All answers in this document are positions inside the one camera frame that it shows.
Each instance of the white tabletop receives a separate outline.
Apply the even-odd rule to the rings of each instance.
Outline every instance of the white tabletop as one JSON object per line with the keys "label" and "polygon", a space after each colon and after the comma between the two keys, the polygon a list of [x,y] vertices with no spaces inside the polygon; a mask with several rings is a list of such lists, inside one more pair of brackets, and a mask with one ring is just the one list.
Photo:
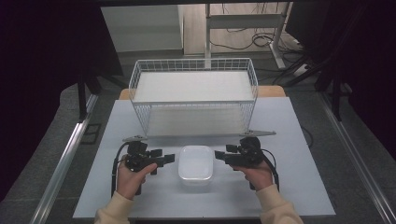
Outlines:
{"label": "white tabletop", "polygon": [[[258,99],[250,122],[251,130],[276,131],[260,137],[262,148],[276,157],[280,192],[294,203],[300,216],[335,215],[305,142],[288,97]],[[130,101],[116,101],[81,193],[74,217],[94,217],[110,200],[111,167],[122,139],[142,134]],[[148,175],[142,194],[135,197],[133,218],[238,218],[258,217],[261,208],[253,190],[240,172],[224,161],[214,161],[213,180],[207,188],[183,186],[178,174],[178,153],[184,146],[205,145],[225,151],[226,144],[237,145],[240,137],[163,138],[147,141],[148,149],[162,148],[176,153],[176,162]]]}

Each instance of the handheld controller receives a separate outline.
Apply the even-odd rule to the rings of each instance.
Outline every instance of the handheld controller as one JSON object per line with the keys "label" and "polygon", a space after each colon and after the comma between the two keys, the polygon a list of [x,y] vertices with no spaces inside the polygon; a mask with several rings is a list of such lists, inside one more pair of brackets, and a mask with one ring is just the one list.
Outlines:
{"label": "handheld controller", "polygon": [[[128,151],[125,157],[125,166],[133,172],[139,172],[152,163],[157,163],[157,167],[163,167],[166,163],[171,163],[175,161],[175,154],[164,155],[162,157],[162,149],[153,149],[151,151],[147,151],[148,145],[142,143],[139,140],[124,143],[121,146],[117,157],[114,159],[113,163],[111,196],[113,195],[113,192],[116,188],[117,163],[119,162],[120,151],[126,145],[128,145]],[[155,169],[150,174],[156,175],[157,169]],[[135,195],[140,195],[141,192],[142,186],[140,185]]]}
{"label": "handheld controller", "polygon": [[[259,138],[245,137],[239,142],[241,146],[226,145],[226,151],[231,152],[231,154],[223,151],[215,151],[216,159],[224,161],[225,164],[247,168],[255,168],[265,161],[273,173],[277,189],[279,190],[279,177],[277,175],[276,168],[262,152],[262,146]],[[251,189],[254,189],[254,186],[251,183],[249,183],[249,185]]]}

